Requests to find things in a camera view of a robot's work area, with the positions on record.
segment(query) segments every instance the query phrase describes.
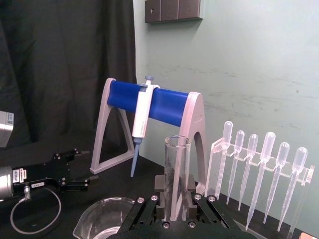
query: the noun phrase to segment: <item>glass beaker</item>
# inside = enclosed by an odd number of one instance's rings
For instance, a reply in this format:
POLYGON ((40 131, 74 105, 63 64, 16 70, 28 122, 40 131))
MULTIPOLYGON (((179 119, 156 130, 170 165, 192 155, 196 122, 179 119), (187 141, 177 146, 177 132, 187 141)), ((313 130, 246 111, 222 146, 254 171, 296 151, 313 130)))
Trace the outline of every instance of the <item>glass beaker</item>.
POLYGON ((73 235, 78 239, 105 239, 116 234, 133 204, 132 199, 124 197, 96 202, 82 214, 73 235))
POLYGON ((165 221, 185 221, 187 218, 189 154, 187 137, 175 135, 165 139, 165 221))

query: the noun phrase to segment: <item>dark gray box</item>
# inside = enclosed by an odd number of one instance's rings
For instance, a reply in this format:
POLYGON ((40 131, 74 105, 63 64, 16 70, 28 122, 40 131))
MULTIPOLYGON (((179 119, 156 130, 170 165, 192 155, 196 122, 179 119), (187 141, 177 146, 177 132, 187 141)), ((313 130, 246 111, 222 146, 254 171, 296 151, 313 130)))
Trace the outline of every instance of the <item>dark gray box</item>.
POLYGON ((145 22, 160 21, 160 0, 145 1, 145 22))
POLYGON ((172 21, 178 19, 178 0, 161 0, 160 20, 172 21))
POLYGON ((200 0, 179 0, 178 19, 199 18, 200 0))

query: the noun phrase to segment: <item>blue pipette tip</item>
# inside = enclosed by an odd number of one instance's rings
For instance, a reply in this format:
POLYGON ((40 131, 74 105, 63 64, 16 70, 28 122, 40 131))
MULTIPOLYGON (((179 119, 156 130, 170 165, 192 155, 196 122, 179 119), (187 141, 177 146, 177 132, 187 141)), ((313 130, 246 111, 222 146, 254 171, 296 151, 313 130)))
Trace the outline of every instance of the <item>blue pipette tip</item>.
POLYGON ((131 178, 133 178, 133 176, 134 176, 136 162, 138 160, 138 155, 139 155, 139 149, 140 149, 140 144, 136 143, 135 144, 135 150, 134 150, 133 162, 132 162, 132 168, 131 168, 131 178))

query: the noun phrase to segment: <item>label sticker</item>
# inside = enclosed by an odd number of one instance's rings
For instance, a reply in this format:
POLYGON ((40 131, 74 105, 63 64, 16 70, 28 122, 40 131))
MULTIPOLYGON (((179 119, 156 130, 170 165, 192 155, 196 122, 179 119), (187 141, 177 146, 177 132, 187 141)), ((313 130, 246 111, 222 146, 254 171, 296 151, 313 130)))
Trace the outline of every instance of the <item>label sticker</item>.
POLYGON ((20 183, 23 183, 24 180, 23 180, 23 168, 20 168, 20 183))
POLYGON ((31 188, 38 188, 38 187, 41 187, 41 186, 44 186, 44 182, 31 184, 31 188))
POLYGON ((19 180, 19 170, 18 169, 15 169, 13 171, 13 183, 18 183, 20 180, 19 180))
POLYGON ((13 125, 13 116, 14 116, 14 114, 12 114, 12 113, 7 113, 7 119, 6 119, 6 124, 11 124, 11 125, 13 125))

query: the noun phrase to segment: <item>pipette tip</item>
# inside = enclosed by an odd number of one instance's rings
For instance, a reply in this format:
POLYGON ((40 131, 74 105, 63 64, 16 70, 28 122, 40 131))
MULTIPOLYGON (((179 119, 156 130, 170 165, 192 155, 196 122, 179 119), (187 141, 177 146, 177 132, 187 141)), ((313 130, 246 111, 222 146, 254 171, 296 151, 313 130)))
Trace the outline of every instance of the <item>pipette tip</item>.
POLYGON ((251 219, 253 217, 253 214, 254 214, 254 211, 249 210, 248 217, 247 217, 246 231, 248 230, 248 226, 249 226, 250 221, 251 221, 251 219))
POLYGON ((139 149, 140 149, 140 144, 136 143, 135 144, 135 151, 134 151, 134 157, 133 157, 133 162, 132 162, 132 168, 131 168, 131 178, 134 176, 134 171, 136 167, 136 162, 138 160, 138 155, 139 155, 139 149))

